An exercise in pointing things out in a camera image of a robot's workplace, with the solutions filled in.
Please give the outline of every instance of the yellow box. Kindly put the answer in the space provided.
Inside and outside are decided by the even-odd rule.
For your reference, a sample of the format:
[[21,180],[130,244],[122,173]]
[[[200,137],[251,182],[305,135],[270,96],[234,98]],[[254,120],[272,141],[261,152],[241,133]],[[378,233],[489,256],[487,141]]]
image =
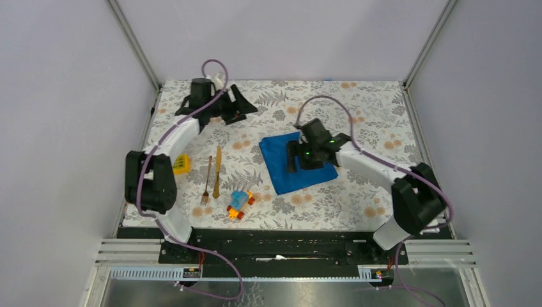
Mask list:
[[180,155],[177,160],[175,160],[175,163],[173,163],[173,174],[179,175],[188,173],[190,171],[190,159],[188,158],[188,155]]

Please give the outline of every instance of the folded blue towel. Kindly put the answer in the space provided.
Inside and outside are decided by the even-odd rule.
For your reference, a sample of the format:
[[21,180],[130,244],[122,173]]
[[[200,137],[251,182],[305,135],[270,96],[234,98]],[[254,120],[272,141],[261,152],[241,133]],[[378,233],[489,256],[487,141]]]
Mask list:
[[263,155],[263,160],[267,165],[271,182],[275,188],[277,195],[290,193],[301,190],[311,185],[320,184],[339,176],[335,167],[332,164],[324,163],[324,167],[320,169],[312,169],[310,171],[303,170],[299,167],[299,159],[295,158],[297,172],[288,173],[288,154],[286,153],[286,144],[289,141],[299,139],[299,132],[285,134],[283,136],[271,136],[263,138],[259,142],[259,148]]

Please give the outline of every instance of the knife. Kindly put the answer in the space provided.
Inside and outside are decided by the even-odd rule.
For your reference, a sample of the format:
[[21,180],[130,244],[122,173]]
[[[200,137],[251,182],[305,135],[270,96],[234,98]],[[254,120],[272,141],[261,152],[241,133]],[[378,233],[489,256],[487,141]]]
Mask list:
[[217,179],[215,180],[215,189],[213,190],[213,197],[217,199],[220,196],[220,187],[219,187],[219,173],[220,173],[220,164],[222,162],[222,148],[217,146]]

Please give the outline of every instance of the floral tablecloth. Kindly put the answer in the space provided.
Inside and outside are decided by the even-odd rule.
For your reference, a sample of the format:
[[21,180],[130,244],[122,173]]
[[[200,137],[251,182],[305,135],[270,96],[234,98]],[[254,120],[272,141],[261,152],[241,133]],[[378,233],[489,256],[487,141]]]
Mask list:
[[[363,175],[338,168],[339,177],[277,196],[258,143],[263,137],[294,132],[301,104],[314,95],[338,98],[354,116],[354,137],[365,149],[404,164],[421,160],[397,82],[338,81],[233,81],[258,112],[225,126],[212,119],[199,137],[186,147],[192,171],[177,175],[177,202],[194,227],[262,228],[298,230],[374,231],[392,214],[391,196]],[[163,89],[148,143],[158,140],[169,127],[174,112],[189,94],[190,81],[168,81]],[[302,122],[319,118],[332,131],[348,133],[348,117],[329,100],[308,105]],[[222,147],[221,196],[200,206],[209,155]],[[209,192],[214,185],[214,164]],[[241,220],[230,219],[226,207],[235,189],[250,189],[256,203]],[[127,204],[123,226],[156,226]]]

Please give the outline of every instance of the gray wall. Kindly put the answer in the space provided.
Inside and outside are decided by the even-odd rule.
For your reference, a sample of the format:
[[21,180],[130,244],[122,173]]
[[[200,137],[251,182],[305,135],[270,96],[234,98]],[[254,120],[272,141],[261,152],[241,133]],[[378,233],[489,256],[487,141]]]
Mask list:
[[539,306],[542,2],[460,1],[412,87],[492,306]]
[[403,80],[446,0],[121,0],[158,77]]
[[153,91],[105,1],[1,1],[0,306],[77,306]]

